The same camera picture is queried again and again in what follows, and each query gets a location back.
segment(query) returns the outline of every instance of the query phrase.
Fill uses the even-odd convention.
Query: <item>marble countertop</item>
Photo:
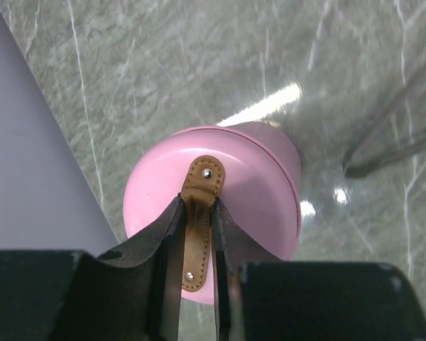
[[[426,153],[366,179],[341,159],[426,60],[426,0],[0,0],[118,239],[139,158],[189,126],[262,119],[302,156],[295,259],[385,261],[426,312]],[[296,85],[265,112],[255,103]],[[371,147],[426,134],[426,86]],[[181,340],[213,340],[210,306],[182,302]]]

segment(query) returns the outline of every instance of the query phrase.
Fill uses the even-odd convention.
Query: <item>gray panel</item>
[[[0,14],[0,249],[117,244]]]

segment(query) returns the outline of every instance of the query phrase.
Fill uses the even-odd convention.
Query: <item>silver screw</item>
[[[210,178],[212,177],[212,175],[213,175],[213,172],[212,172],[212,170],[211,170],[211,169],[205,168],[205,169],[202,171],[202,176],[203,176],[204,178],[206,178],[206,179],[210,179]]]
[[[187,281],[189,281],[189,282],[194,281],[194,275],[192,274],[192,272],[187,272],[187,273],[185,274],[185,278],[186,278],[186,280],[187,280]]]

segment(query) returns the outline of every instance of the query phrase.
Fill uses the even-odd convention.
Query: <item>gray surface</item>
[[[426,58],[426,1],[70,1],[0,8],[120,239],[144,151],[296,82],[301,98],[266,117],[302,154],[295,258],[393,263],[426,311],[426,154],[366,180],[340,168],[366,117]],[[373,148],[421,134],[426,88]],[[211,307],[182,303],[181,340],[213,330]]]
[[[116,245],[0,14],[0,249],[84,249]]]

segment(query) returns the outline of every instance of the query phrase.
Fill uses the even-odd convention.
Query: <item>brown leather handle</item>
[[[212,235],[209,214],[224,178],[224,167],[218,159],[200,156],[192,162],[183,184],[181,197],[186,205],[187,226],[182,288],[186,291],[198,291],[205,283]]]

